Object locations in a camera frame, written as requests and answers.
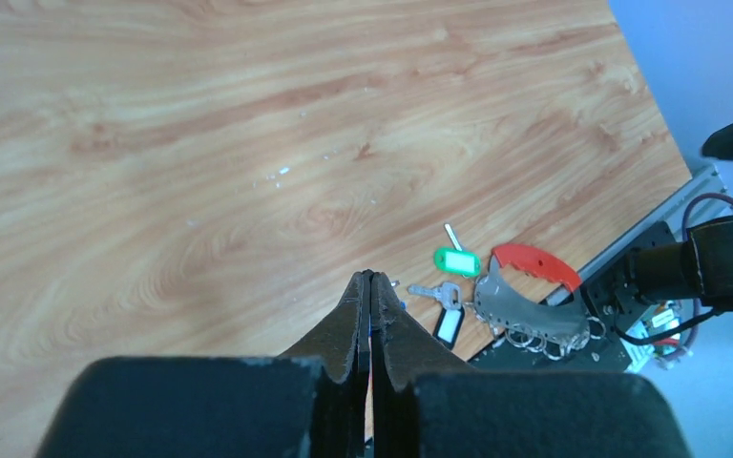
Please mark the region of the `key with blue tag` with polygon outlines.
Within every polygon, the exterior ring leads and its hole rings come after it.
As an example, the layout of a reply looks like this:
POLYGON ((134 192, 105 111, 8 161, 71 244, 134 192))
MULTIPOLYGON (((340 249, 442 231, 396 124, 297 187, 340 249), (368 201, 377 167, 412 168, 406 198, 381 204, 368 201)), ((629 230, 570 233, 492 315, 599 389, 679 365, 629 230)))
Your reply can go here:
POLYGON ((393 281, 383 273, 375 273, 370 281, 367 307, 369 334, 385 332, 406 311, 393 281))

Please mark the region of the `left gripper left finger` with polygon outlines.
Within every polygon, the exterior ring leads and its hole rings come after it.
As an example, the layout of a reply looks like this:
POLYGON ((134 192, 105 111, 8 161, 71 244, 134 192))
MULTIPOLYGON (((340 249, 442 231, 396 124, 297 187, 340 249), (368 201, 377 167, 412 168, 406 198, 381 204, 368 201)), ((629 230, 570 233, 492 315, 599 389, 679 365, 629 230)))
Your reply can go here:
POLYGON ((116 356, 68 388, 41 457, 361 457, 372 274, 276 357, 116 356))

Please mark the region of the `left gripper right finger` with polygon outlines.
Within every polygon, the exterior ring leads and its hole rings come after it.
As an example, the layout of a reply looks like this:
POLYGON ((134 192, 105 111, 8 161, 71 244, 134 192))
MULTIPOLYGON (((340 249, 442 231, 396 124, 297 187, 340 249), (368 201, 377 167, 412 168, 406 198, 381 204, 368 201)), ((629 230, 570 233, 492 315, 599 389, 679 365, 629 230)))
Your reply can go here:
POLYGON ((406 311, 371 339, 377 457, 687 457, 676 417, 645 378, 481 371, 406 311))

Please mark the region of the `key with black tag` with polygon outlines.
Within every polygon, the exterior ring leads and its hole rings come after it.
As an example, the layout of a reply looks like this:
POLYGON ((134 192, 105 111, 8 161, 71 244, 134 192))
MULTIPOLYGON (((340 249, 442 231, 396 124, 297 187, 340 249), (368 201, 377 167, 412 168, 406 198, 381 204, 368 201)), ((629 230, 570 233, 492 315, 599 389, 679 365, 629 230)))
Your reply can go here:
POLYGON ((407 290, 411 295, 433 299, 441 306, 433 337, 447 349, 453 350, 466 315, 460 286, 444 281, 435 287, 412 284, 407 290))

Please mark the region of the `key with green tag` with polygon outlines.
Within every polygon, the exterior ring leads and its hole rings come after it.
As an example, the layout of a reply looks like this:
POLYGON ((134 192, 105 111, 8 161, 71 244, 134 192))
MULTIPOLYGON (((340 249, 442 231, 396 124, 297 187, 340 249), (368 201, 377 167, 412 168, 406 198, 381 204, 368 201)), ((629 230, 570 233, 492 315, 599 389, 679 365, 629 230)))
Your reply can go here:
POLYGON ((446 222, 443 226, 451 247, 440 247, 434 251, 434 265, 443 272, 465 278, 479 276, 482 271, 481 259, 464 248, 450 223, 446 222))

